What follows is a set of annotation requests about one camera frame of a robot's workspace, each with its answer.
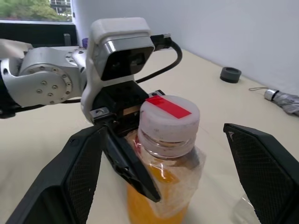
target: camera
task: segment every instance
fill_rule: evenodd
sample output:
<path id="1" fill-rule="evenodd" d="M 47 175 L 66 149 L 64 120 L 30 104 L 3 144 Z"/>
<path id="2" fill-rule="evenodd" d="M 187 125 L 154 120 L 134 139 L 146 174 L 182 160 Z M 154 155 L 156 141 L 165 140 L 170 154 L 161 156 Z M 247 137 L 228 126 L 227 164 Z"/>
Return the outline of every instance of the camera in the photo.
<path id="1" fill-rule="evenodd" d="M 149 36 L 110 40 L 97 46 L 93 61 L 101 80 L 108 81 L 140 72 L 154 49 Z"/>

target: bottle neck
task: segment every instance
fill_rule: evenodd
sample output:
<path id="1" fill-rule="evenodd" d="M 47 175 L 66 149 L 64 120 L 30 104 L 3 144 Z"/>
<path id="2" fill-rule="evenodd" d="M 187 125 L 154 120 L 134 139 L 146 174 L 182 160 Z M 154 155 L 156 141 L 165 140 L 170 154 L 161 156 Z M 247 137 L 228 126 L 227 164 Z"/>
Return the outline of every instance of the bottle neck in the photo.
<path id="1" fill-rule="evenodd" d="M 151 155 L 161 159 L 171 159 L 181 157 L 190 152 L 194 147 L 196 135 L 187 141 L 165 142 L 148 136 L 139 128 L 138 138 L 145 150 Z"/>

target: bottle cap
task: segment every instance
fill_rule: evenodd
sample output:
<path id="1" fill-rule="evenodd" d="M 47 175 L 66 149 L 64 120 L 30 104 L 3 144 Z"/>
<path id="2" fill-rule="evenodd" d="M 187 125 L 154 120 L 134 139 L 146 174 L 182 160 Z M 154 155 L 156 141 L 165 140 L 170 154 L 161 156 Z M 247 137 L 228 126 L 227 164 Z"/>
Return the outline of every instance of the bottle cap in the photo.
<path id="1" fill-rule="evenodd" d="M 141 106 L 139 129 L 142 132 L 165 142 L 182 142 L 196 136 L 199 109 L 194 103 L 176 96 L 156 99 L 154 102 L 149 98 Z"/>

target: screw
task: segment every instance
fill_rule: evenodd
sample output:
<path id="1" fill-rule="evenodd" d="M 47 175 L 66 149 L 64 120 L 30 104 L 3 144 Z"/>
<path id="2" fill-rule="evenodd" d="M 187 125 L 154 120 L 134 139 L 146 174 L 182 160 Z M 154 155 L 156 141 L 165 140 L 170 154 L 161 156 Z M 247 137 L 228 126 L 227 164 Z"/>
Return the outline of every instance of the screw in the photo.
<path id="1" fill-rule="evenodd" d="M 96 111 L 96 113 L 97 113 L 98 115 L 101 115 L 101 114 L 104 113 L 104 110 L 103 110 L 103 109 L 99 109 L 99 110 Z"/>

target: building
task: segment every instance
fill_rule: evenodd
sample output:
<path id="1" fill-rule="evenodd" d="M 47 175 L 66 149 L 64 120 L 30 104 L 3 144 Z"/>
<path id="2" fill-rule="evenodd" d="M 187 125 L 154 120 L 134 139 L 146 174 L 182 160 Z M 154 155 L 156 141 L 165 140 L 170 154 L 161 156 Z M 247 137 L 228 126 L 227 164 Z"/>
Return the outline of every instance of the building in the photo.
<path id="1" fill-rule="evenodd" d="M 68 8 L 71 8 L 71 0 L 50 0 L 50 6 L 58 14 L 64 13 Z"/>

